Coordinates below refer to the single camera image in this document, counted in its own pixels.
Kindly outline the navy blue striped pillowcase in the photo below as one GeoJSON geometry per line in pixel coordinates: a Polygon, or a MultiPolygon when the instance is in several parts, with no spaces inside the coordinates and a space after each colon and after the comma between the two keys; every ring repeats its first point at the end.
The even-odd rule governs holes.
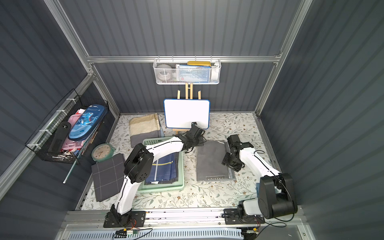
{"type": "Polygon", "coordinates": [[[179,180],[179,153],[172,153],[153,163],[145,185],[172,184],[179,180]]]}

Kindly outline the mint green plastic basket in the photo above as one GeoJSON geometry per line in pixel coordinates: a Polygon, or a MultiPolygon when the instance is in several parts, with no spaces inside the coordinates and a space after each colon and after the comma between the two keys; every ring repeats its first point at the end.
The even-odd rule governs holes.
{"type": "Polygon", "coordinates": [[[160,158],[152,166],[150,176],[141,183],[140,193],[180,190],[185,186],[182,153],[160,158]]]}

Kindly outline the beige grey striped pillowcase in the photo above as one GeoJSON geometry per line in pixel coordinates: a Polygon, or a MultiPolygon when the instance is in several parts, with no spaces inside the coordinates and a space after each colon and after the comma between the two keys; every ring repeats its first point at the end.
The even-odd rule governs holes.
{"type": "Polygon", "coordinates": [[[133,118],[129,122],[129,127],[132,148],[137,144],[141,144],[145,139],[164,136],[158,114],[133,118]]]}

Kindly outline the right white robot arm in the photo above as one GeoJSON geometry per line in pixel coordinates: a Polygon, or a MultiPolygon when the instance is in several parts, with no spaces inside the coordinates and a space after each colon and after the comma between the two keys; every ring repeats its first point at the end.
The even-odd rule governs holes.
{"type": "Polygon", "coordinates": [[[262,216],[265,219],[294,216],[298,204],[293,178],[274,169],[262,159],[251,143],[241,142],[238,135],[229,136],[227,142],[230,151],[226,153],[222,164],[235,172],[248,167],[260,177],[258,196],[239,202],[239,219],[244,221],[250,216],[262,216]]]}

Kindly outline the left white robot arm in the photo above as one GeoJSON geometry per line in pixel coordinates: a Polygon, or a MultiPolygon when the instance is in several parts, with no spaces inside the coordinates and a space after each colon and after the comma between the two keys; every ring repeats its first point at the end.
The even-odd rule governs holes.
{"type": "Polygon", "coordinates": [[[193,122],[189,131],[169,140],[147,146],[137,144],[125,162],[123,185],[118,200],[110,210],[115,221],[122,225],[124,221],[130,220],[134,197],[141,182],[150,175],[154,162],[173,153],[190,152],[203,145],[204,133],[205,130],[193,122]]]}

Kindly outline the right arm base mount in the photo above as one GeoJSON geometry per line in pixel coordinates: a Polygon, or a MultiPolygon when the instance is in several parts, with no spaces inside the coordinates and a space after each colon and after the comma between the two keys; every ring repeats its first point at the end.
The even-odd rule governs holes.
{"type": "Polygon", "coordinates": [[[224,209],[221,217],[225,220],[226,225],[261,225],[265,223],[265,219],[261,215],[246,215],[237,209],[224,209]]]}

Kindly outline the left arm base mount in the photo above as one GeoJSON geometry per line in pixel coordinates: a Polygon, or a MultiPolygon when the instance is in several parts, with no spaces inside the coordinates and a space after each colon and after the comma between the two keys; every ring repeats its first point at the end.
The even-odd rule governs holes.
{"type": "Polygon", "coordinates": [[[130,211],[124,215],[108,212],[105,216],[103,228],[141,228],[146,219],[145,211],[130,211]]]}

